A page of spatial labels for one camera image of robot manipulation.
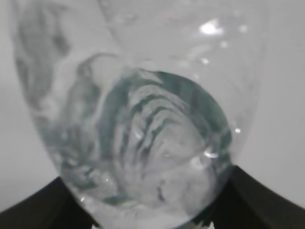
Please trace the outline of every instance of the curved glass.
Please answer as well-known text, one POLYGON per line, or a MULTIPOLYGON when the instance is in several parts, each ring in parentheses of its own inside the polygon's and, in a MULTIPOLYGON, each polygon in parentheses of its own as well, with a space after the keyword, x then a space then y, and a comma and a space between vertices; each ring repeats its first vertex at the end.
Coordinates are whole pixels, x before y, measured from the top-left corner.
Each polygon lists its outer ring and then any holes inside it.
POLYGON ((34 123, 106 229, 170 229, 229 176, 257 99, 265 0, 10 0, 34 123))

